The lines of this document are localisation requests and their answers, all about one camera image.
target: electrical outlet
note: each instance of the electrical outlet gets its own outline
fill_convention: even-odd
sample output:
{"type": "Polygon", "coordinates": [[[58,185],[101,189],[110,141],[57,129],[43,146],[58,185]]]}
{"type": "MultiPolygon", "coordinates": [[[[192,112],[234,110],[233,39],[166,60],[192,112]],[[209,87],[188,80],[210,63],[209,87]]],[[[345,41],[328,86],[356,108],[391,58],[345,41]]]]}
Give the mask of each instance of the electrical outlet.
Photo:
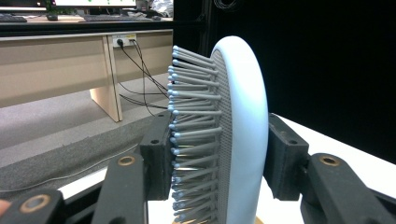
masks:
{"type": "Polygon", "coordinates": [[[133,46],[133,40],[136,40],[136,34],[128,34],[128,35],[113,35],[113,48],[119,48],[120,45],[117,43],[118,40],[122,40],[123,46],[133,46]]]}

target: plastic bristle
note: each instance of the plastic bristle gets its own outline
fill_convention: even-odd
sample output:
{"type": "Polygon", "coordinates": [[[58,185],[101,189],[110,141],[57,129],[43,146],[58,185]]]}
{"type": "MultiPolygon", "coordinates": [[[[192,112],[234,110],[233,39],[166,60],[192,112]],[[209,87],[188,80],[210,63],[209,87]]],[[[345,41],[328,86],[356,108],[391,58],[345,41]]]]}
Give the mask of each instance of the plastic bristle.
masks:
{"type": "Polygon", "coordinates": [[[169,128],[176,155],[172,164],[172,197],[175,222],[216,223],[218,150],[222,128],[218,110],[218,71],[210,58],[174,47],[174,66],[169,66],[168,108],[175,116],[169,128]]]}

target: gray carpet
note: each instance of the gray carpet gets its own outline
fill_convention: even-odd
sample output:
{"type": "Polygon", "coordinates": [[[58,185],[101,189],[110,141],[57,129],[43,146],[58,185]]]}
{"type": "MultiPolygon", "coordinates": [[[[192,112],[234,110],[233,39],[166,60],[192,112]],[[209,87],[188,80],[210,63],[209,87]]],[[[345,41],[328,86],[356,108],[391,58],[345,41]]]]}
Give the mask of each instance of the gray carpet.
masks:
{"type": "MultiPolygon", "coordinates": [[[[165,85],[167,75],[155,78],[165,85]]],[[[142,92],[142,80],[123,83],[142,92]]],[[[146,80],[146,92],[159,92],[146,80]]],[[[120,88],[120,93],[138,101],[143,95],[120,88]]],[[[150,104],[165,106],[163,95],[147,95],[150,104]]],[[[22,189],[50,178],[71,175],[138,143],[153,117],[145,106],[121,99],[123,121],[114,122],[93,100],[89,91],[0,108],[0,198],[14,200],[22,189]]],[[[163,109],[151,108],[157,114],[163,109]]],[[[102,162],[72,177],[39,187],[57,189],[105,167],[102,162]]]]}

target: keyboard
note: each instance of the keyboard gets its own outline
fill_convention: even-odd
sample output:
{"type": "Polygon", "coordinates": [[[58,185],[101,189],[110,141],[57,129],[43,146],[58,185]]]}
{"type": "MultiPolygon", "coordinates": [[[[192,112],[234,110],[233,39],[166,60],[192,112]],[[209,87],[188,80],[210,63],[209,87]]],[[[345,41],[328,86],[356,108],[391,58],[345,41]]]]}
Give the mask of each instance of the keyboard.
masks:
{"type": "Polygon", "coordinates": [[[0,16],[0,22],[27,22],[24,17],[0,16]]]}
{"type": "Polygon", "coordinates": [[[145,17],[83,16],[85,21],[151,21],[145,17]]]}

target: desk panel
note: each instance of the desk panel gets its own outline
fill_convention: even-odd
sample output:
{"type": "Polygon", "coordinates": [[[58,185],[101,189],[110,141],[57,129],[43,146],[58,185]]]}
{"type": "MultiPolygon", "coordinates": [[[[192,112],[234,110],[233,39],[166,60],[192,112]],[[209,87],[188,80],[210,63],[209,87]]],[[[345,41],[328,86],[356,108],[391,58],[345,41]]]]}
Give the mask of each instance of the desk panel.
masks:
{"type": "Polygon", "coordinates": [[[0,107],[107,83],[101,36],[0,41],[0,107]]]}

